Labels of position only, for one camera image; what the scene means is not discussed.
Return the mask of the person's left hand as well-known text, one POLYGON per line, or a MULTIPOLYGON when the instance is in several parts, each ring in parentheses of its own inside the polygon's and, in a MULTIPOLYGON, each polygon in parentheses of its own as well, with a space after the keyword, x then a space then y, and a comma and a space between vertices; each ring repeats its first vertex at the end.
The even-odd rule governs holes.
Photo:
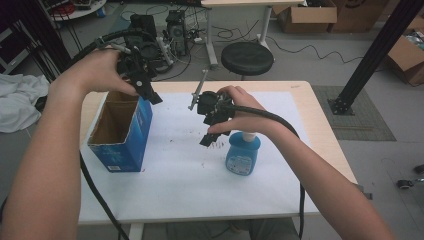
POLYGON ((120 52, 111 48, 95 50, 63 72, 50 86, 52 99, 83 100, 91 92, 119 91, 137 94, 117 73, 120 52))

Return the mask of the wooden table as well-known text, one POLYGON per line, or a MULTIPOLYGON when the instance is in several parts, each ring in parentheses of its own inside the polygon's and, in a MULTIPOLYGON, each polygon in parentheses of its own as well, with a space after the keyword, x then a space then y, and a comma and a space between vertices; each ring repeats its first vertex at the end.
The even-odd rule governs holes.
MULTIPOLYGON (((188 93, 197 86, 196 82, 155 82, 154 89, 163 96, 165 93, 188 93)), ((301 140, 308 144, 329 164, 340 171, 351 182, 356 178, 338 144, 327 118, 306 81, 217 81, 206 82, 204 90, 217 91, 226 85, 240 85, 250 92, 270 112, 273 112, 296 129, 301 140)), ((81 153, 94 129, 106 94, 91 93, 83 105, 81 120, 81 153)))

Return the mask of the black caster wheel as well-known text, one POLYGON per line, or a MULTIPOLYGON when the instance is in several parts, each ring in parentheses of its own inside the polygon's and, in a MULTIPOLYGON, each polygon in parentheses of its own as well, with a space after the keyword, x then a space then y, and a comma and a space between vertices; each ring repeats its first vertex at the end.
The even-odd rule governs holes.
POLYGON ((406 180, 406 179, 398 180, 396 183, 396 186, 399 189, 409 189, 415 186, 417 183, 424 183, 424 178, 416 178, 412 180, 406 180))

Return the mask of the blue cardboard box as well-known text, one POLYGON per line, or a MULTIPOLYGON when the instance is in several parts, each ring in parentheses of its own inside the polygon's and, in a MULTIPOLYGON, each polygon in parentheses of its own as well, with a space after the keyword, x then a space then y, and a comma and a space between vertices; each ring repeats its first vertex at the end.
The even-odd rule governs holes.
POLYGON ((140 172, 152 116, 149 101, 109 92, 87 145, 109 172, 140 172))

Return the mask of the dark curtain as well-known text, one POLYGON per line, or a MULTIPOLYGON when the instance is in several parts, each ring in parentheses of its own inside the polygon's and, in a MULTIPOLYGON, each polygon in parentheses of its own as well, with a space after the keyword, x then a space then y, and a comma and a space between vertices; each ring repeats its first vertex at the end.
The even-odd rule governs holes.
POLYGON ((40 0, 0 0, 0 23, 11 28, 44 75, 68 68, 71 57, 40 0))

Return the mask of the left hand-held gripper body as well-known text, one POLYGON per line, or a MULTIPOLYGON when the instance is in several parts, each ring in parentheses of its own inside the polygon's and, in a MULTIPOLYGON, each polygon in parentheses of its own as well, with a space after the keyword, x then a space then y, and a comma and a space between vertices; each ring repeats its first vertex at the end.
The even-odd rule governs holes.
POLYGON ((141 88, 153 77, 172 68, 168 52, 157 36, 152 15, 132 14, 128 28, 120 31, 118 37, 123 39, 122 46, 130 50, 118 69, 135 88, 141 88))

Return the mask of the open cardboard box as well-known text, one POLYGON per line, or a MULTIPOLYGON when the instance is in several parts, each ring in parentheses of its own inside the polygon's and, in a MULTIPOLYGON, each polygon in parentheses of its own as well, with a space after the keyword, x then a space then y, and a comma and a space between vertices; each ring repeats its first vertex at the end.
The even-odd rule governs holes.
POLYGON ((387 64, 405 83, 424 84, 424 17, 413 19, 387 55, 387 64))
POLYGON ((297 5, 274 5, 272 11, 284 33, 324 33, 337 22, 331 0, 304 0, 297 5))

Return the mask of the black computer tower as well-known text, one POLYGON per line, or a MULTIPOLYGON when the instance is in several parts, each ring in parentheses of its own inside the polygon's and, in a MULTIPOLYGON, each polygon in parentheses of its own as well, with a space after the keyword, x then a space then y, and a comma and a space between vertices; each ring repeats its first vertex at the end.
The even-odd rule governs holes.
POLYGON ((187 55, 186 24, 184 10, 170 10, 166 18, 170 46, 177 56, 187 55))

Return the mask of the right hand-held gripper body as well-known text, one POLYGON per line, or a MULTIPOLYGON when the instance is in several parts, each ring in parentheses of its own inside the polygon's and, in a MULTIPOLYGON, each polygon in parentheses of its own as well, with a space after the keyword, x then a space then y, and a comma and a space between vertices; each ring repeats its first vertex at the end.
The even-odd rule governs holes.
POLYGON ((225 93, 219 94, 213 91, 202 92, 208 70, 203 69, 202 73, 203 77, 199 81, 196 90, 192 93, 192 100, 188 109, 193 110, 194 106, 197 106, 197 113, 205 116, 203 123, 209 126, 228 121, 235 115, 233 110, 228 109, 232 105, 231 98, 225 93))

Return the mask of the round white table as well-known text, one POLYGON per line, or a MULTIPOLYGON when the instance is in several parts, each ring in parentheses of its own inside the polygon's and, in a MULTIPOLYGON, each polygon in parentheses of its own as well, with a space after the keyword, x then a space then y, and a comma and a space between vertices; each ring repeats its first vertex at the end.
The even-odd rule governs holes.
POLYGON ((53 21, 66 21, 96 13, 104 17, 107 0, 41 0, 53 21))

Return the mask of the person's right hand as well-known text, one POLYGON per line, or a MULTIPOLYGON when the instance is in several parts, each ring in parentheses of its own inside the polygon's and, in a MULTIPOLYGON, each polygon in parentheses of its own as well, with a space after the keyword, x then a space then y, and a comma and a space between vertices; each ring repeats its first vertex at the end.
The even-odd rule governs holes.
MULTIPOLYGON (((219 93, 228 94, 236 105, 264 110, 264 107, 240 86, 226 86, 221 88, 219 93)), ((212 125, 208 128, 207 132, 215 134, 230 130, 261 133, 268 138, 282 135, 287 131, 287 129, 277 121, 251 113, 236 112, 231 120, 212 125)))

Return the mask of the grey floor mat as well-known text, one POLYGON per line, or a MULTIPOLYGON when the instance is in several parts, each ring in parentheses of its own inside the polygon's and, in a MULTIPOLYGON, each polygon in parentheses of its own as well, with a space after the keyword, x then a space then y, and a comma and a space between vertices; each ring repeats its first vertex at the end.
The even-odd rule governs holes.
POLYGON ((313 86, 312 89, 338 140, 396 140, 365 90, 359 93, 351 109, 347 113, 336 115, 331 111, 330 101, 339 95, 343 87, 313 86))

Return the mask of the person's grey pants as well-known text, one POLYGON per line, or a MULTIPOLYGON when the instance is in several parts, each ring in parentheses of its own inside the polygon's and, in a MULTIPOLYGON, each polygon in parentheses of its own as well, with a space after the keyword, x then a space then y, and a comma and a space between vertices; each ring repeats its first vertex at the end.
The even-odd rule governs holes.
POLYGON ((167 223, 168 240, 300 240, 291 218, 167 223))

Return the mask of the white table mat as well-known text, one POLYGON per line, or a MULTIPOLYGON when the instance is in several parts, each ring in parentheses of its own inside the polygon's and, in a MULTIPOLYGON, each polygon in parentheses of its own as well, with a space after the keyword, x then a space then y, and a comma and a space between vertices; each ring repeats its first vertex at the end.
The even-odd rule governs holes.
POLYGON ((280 152, 266 137, 253 172, 227 170, 230 146, 222 135, 210 147, 201 115, 189 110, 188 93, 165 93, 153 106, 148 142, 138 172, 111 173, 93 151, 82 148, 91 177, 121 222, 174 222, 206 219, 266 218, 315 214, 312 200, 280 152))

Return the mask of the white cloth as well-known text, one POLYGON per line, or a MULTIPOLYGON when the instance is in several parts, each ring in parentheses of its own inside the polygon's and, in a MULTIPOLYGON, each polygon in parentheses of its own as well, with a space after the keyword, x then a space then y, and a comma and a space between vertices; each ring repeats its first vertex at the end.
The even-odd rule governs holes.
POLYGON ((44 75, 0 74, 0 132, 12 133, 34 124, 41 116, 35 105, 48 90, 44 75))

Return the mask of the blue plastic bottle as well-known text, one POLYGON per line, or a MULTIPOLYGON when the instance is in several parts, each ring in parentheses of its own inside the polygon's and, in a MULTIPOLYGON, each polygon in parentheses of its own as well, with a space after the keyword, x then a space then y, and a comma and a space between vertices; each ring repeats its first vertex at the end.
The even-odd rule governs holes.
POLYGON ((237 175, 248 176, 255 167, 260 139, 255 133, 236 132, 229 138, 230 148, 226 155, 226 168, 237 175))

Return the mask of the white desk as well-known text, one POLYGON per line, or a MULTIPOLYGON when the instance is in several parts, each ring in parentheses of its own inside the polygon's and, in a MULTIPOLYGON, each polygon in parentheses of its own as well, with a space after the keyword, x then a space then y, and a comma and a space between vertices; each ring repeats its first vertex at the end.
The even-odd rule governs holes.
POLYGON ((212 41, 212 9, 214 7, 255 5, 264 6, 262 29, 261 32, 256 36, 256 40, 260 45, 268 47, 268 44, 266 43, 266 36, 268 32, 269 20, 272 13, 272 7, 274 5, 292 6, 301 4, 303 2, 304 0, 201 0, 201 5, 206 8, 207 15, 205 46, 208 54, 210 67, 214 69, 218 66, 218 61, 212 41))

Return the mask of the black metal stand post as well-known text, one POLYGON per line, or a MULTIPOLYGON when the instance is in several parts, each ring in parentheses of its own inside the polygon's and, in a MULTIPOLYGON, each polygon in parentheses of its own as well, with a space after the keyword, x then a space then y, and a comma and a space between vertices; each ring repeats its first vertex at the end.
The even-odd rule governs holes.
POLYGON ((355 99, 423 7, 424 0, 399 1, 340 94, 327 100, 333 115, 353 113, 355 99))

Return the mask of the black round stool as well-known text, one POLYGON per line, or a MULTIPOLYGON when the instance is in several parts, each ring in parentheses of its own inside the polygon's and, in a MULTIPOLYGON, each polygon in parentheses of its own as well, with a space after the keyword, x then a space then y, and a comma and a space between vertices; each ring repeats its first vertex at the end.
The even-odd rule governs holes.
POLYGON ((222 65, 245 79, 268 72, 274 63, 273 54, 266 47, 253 42, 236 42, 223 48, 222 65))

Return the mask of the closed cardboard box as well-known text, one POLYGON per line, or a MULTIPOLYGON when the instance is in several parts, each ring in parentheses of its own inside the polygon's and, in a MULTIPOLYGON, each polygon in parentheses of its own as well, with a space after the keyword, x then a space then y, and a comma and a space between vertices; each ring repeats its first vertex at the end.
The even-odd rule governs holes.
POLYGON ((330 33, 363 33, 372 29, 389 0, 331 0, 337 8, 337 22, 330 33))

